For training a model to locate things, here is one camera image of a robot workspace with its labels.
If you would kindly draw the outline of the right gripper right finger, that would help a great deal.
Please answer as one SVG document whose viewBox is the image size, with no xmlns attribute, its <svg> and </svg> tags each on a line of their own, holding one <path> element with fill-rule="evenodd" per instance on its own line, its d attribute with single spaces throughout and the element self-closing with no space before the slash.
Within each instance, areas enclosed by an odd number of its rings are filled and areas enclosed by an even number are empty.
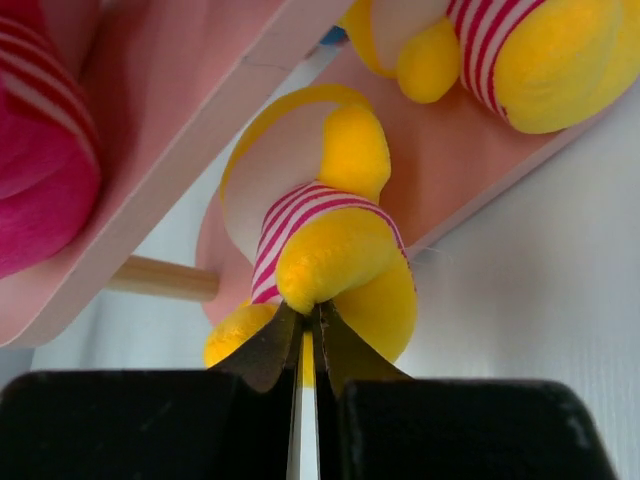
<svg viewBox="0 0 640 480">
<path fill-rule="evenodd" d="M 555 381 L 416 379 L 332 303 L 315 309 L 324 479 L 612 479 L 594 421 Z"/>
</svg>

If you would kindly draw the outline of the yellow plush toy under shelf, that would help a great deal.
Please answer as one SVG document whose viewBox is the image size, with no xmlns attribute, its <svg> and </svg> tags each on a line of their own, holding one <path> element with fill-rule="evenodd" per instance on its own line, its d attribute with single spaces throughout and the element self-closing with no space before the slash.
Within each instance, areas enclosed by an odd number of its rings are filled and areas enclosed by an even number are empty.
<svg viewBox="0 0 640 480">
<path fill-rule="evenodd" d="M 583 122 L 639 76 L 637 0 L 356 1 L 339 25 L 413 102 L 460 83 L 527 134 Z"/>
</svg>

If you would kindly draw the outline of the yellow plush toy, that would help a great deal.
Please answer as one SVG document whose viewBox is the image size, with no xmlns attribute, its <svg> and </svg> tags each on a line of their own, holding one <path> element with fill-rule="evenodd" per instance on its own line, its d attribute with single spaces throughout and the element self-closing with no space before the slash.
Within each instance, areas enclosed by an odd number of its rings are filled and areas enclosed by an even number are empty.
<svg viewBox="0 0 640 480">
<path fill-rule="evenodd" d="M 356 1 L 339 25 L 413 102 L 460 83 L 527 134 L 583 122 L 639 76 L 637 0 Z"/>
<path fill-rule="evenodd" d="M 398 359 L 417 294 L 399 229 L 380 204 L 390 176 L 384 130 L 352 88 L 293 91 L 250 123 L 218 188 L 226 233 L 251 267 L 250 295 L 207 338 L 206 366 L 279 305 L 307 314 L 327 301 L 385 360 Z"/>
</svg>

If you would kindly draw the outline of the pink three-tier shelf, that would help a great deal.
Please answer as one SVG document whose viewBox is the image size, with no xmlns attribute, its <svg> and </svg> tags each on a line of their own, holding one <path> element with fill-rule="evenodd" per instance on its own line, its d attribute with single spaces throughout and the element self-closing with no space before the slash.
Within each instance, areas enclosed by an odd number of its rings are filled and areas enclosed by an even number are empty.
<svg viewBox="0 0 640 480">
<path fill-rule="evenodd" d="M 110 2 L 81 77 L 99 133 L 101 193 L 65 249 L 2 280 L 2 344 L 49 342 L 104 287 L 200 300 L 210 318 L 241 302 L 249 266 L 222 229 L 218 200 L 195 267 L 133 251 L 347 9 L 345 1 Z M 352 48 L 319 79 L 359 90 L 384 126 L 393 174 L 382 205 L 412 255 L 586 130 L 519 133 L 461 88 L 418 106 Z"/>
</svg>

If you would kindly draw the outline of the pink white panda plush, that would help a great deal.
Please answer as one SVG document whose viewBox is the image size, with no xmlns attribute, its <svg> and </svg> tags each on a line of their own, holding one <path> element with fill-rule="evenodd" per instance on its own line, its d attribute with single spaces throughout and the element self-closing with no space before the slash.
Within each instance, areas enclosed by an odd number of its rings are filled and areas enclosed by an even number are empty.
<svg viewBox="0 0 640 480">
<path fill-rule="evenodd" d="M 97 3 L 1 4 L 1 274 L 55 255 L 96 201 L 99 139 L 80 85 Z"/>
</svg>

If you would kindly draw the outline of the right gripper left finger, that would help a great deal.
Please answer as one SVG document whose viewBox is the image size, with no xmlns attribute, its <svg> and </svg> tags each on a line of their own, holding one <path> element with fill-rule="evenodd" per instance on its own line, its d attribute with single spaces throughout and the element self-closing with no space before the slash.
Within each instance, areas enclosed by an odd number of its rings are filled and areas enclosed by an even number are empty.
<svg viewBox="0 0 640 480">
<path fill-rule="evenodd" d="M 294 479 L 302 317 L 207 370 L 36 371 L 1 394 L 5 479 Z"/>
</svg>

